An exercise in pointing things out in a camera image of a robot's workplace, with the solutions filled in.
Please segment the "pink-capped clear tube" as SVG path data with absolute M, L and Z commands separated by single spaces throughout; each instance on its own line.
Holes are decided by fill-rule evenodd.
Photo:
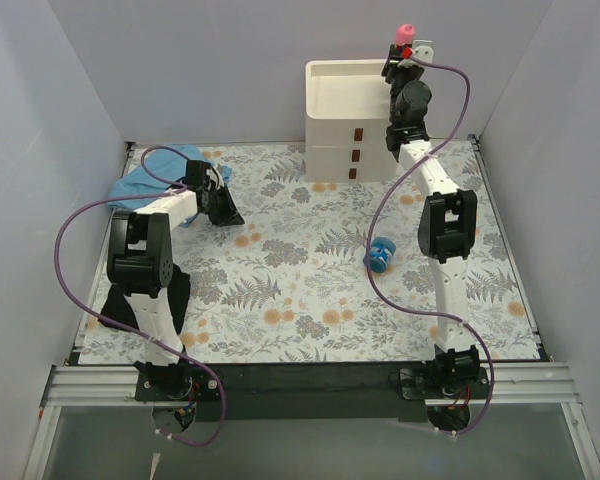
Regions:
M 412 24 L 403 24 L 396 30 L 394 44 L 397 46 L 412 45 L 415 36 L 415 26 Z

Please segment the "blue round jar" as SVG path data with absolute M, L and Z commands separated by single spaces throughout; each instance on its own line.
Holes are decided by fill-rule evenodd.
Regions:
M 372 240 L 369 252 L 365 255 L 363 264 L 373 273 L 385 273 L 395 255 L 396 245 L 386 237 L 376 237 Z

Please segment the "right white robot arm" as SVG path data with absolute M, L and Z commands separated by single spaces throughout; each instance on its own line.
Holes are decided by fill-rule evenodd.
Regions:
M 397 40 L 389 48 L 381 75 L 390 85 L 387 149 L 412 171 L 424 197 L 417 240 L 433 276 L 438 317 L 434 359 L 421 373 L 407 371 L 404 375 L 451 398 L 480 374 L 475 338 L 465 324 L 465 276 L 475 243 L 477 195 L 460 189 L 432 153 L 425 126 L 432 93 L 421 80 L 424 65 L 432 62 L 429 42 Z

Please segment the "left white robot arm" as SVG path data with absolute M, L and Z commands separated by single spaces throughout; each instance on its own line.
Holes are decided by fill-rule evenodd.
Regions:
M 168 301 L 175 269 L 171 232 L 199 214 L 216 227 L 242 225 L 244 219 L 222 175 L 206 161 L 189 160 L 175 185 L 185 185 L 186 190 L 114 215 L 107 276 L 131 308 L 134 328 L 150 340 L 144 362 L 166 367 L 158 377 L 158 387 L 168 398 L 180 400 L 191 392 L 193 377 L 175 365 L 183 344 Z

